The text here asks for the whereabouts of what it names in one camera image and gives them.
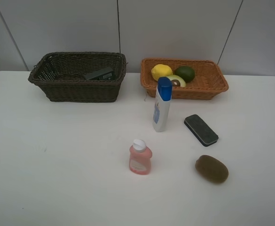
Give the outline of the white shampoo bottle blue cap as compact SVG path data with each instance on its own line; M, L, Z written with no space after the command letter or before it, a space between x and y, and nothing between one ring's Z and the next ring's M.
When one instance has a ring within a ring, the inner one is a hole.
M169 78L160 77L158 79L153 114L153 128L156 132L163 132L166 129L172 99L172 88Z

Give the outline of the pink soap bottle white cap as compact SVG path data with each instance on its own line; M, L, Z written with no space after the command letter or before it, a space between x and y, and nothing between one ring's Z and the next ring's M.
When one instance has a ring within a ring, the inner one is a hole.
M148 175L151 171L152 151L141 139L135 139L130 149L129 169L139 175Z

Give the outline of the yellow lemon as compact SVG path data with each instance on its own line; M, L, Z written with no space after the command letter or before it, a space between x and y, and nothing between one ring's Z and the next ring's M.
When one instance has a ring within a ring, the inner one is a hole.
M166 77L172 74L173 71L171 67L164 64L157 64L151 69L151 75L155 81L158 81L160 77Z

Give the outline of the dark green pump bottle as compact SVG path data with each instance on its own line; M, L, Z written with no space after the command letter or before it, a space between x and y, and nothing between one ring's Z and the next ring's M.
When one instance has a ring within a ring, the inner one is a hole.
M91 81L112 81L115 79L114 70L111 67L105 67L91 73L83 75L86 80Z

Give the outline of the halved avocado with pit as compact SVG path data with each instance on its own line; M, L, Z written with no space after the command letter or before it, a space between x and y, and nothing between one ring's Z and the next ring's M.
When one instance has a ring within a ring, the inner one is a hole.
M186 82L178 75L168 75L167 78L171 81L173 87L186 87Z

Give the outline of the grey whiteboard eraser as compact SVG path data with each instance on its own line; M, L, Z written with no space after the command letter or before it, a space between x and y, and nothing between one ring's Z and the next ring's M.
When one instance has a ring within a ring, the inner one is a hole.
M215 144L219 139L218 135L197 114L186 117L184 124L205 147Z

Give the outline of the green lime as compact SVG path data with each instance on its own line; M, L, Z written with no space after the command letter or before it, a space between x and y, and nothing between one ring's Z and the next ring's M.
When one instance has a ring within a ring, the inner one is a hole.
M191 82L195 78L195 71L189 66L179 66L174 74L181 77L185 82Z

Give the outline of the brown kiwi fruit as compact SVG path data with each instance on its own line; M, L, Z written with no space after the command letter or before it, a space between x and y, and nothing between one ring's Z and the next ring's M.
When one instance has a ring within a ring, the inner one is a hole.
M201 155L196 160L195 169L203 178L215 184L224 183L229 176L228 168L209 155Z

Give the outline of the orange wicker basket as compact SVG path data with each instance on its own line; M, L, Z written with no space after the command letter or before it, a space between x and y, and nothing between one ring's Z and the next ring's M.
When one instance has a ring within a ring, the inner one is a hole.
M150 97L156 96L157 82L151 75L151 69L157 64L168 65L172 70L189 66L195 71L194 80L186 87L173 88L173 99L210 100L229 88L221 69L213 61L152 57L141 61L141 85Z

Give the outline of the dark brown wicker basket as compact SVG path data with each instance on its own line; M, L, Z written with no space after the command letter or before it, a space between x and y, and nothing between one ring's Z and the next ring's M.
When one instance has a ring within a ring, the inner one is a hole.
M111 80L85 75L110 68ZM126 74L126 57L113 52L52 52L34 66L28 81L52 102L109 103L116 101Z

